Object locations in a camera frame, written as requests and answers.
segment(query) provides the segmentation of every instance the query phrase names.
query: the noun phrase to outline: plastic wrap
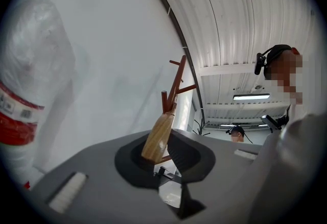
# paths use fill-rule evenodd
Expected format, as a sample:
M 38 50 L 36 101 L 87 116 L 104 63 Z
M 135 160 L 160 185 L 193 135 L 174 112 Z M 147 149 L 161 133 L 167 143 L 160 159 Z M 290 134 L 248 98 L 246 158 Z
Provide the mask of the plastic wrap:
M 7 14 L 0 51 L 1 152 L 24 184 L 44 108 L 71 79 L 73 49 L 50 0 L 26 0 Z

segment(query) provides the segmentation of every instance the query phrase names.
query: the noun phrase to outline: man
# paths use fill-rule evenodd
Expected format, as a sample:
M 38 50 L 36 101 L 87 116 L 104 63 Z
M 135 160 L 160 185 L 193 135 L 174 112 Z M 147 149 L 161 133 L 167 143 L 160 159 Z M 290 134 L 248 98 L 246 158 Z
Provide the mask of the man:
M 241 126 L 234 126 L 230 130 L 231 141 L 244 142 L 244 130 Z
M 278 88 L 289 93 L 291 105 L 285 111 L 288 123 L 302 119 L 306 110 L 302 105 L 302 92 L 296 92 L 295 87 L 297 68 L 302 68 L 302 55 L 294 47 L 275 45 L 267 55 L 266 67 L 265 78 L 277 81 Z

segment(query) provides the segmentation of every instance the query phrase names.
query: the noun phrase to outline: gray surface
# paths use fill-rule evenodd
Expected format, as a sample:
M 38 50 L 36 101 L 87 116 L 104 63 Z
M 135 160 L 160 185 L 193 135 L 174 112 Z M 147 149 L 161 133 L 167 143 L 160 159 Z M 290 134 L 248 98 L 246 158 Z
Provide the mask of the gray surface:
M 42 218 L 47 220 L 47 223 L 60 223 L 60 224 L 82 224 L 81 222 L 70 218 L 69 216 L 62 217 L 63 215 L 57 213 L 48 207 L 43 201 L 39 200 L 29 190 L 21 189 L 21 194 L 26 201 L 29 202 L 29 206 L 34 209 Z
M 115 169 L 114 154 L 119 147 L 149 131 L 86 148 L 48 173 L 33 194 L 45 202 L 70 174 L 80 171 L 89 178 L 65 216 L 82 223 L 246 223 L 251 204 L 276 154 L 278 133 L 269 135 L 260 146 L 176 131 L 208 146 L 216 156 L 209 175 L 202 182 L 188 185 L 191 197 L 207 208 L 186 220 L 179 220 L 155 190 L 131 186 Z M 260 152 L 252 161 L 235 155 L 237 149 Z
M 187 137 L 194 135 L 183 130 L 176 130 Z M 231 142 L 209 137 L 200 136 L 197 142 L 209 147 L 216 156 L 214 168 L 201 182 L 188 184 L 191 196 L 209 206 L 217 201 L 226 190 L 231 189 L 239 178 L 246 172 L 253 160 L 242 158 L 234 154 L 234 151 L 241 149 L 248 152 L 258 153 L 261 145 Z
M 184 222 L 248 223 L 252 202 L 260 191 L 262 184 L 266 180 L 272 162 L 276 157 L 277 141 L 278 132 L 268 135 L 264 145 L 260 149 L 260 152 L 254 161 L 239 157 L 237 155 L 234 155 L 235 158 L 232 158 L 230 153 L 232 150 L 236 150 L 238 148 L 249 152 L 252 148 L 252 151 L 254 151 L 255 149 L 259 148 L 256 147 L 257 145 L 232 142 L 230 142 L 233 144 L 231 146 L 226 144 L 227 147 L 225 148 L 229 151 L 228 157 L 231 159 L 231 161 L 227 162 L 226 160 L 223 160 L 221 163 L 226 163 L 234 170 L 239 169 L 240 172 L 230 172 L 230 170 L 225 168 L 225 166 L 218 167 L 218 169 L 220 168 L 222 171 L 220 173 L 217 171 L 215 176 L 210 178 L 210 182 L 207 181 L 206 184 L 211 186 L 208 186 L 210 188 L 208 188 L 207 192 L 203 195 L 204 197 L 210 197 L 210 205 L 203 212 L 200 212 Z M 239 162 L 243 168 L 237 166 L 237 162 Z M 219 176 L 222 178 L 222 180 L 219 181 L 222 186 L 215 184 L 215 180 L 218 179 Z M 201 183 L 197 184 L 197 187 L 192 187 L 192 190 L 190 190 L 191 194 L 192 192 L 196 192 L 196 188 L 200 188 Z
M 135 188 L 116 171 L 117 150 L 149 131 L 90 146 L 48 173 L 33 189 L 46 202 L 75 171 L 89 176 L 65 215 L 82 223 L 172 223 L 176 215 L 157 191 Z

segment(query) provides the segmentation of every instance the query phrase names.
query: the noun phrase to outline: ceiling light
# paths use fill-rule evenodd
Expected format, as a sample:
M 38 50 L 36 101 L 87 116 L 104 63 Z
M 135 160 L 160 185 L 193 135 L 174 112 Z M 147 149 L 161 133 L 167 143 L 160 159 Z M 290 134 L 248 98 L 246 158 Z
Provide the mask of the ceiling light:
M 270 97 L 270 94 L 264 93 L 264 94 L 244 94 L 244 95 L 234 95 L 233 100 L 234 101 L 241 101 L 243 99 L 268 99 Z

